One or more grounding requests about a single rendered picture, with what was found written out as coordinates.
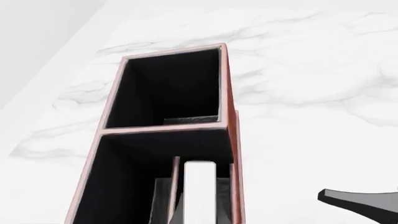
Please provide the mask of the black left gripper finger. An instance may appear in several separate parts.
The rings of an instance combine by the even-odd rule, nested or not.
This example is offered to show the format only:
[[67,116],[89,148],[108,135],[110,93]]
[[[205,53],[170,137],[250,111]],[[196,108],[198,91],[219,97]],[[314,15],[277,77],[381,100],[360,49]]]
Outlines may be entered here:
[[350,210],[379,224],[398,224],[398,192],[360,194],[324,189],[318,201]]

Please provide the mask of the white book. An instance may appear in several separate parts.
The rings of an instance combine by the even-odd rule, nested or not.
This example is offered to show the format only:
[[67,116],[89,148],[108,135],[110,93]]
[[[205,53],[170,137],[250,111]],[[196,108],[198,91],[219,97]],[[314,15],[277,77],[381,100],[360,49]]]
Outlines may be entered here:
[[216,164],[184,163],[183,224],[216,224]]

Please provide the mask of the red-brown desk caddy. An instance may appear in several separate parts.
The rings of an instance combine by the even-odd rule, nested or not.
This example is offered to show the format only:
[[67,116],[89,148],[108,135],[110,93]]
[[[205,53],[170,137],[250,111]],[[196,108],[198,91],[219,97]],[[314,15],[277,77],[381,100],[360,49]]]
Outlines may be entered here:
[[216,164],[216,224],[245,224],[226,44],[123,57],[65,224],[183,224],[190,161]]

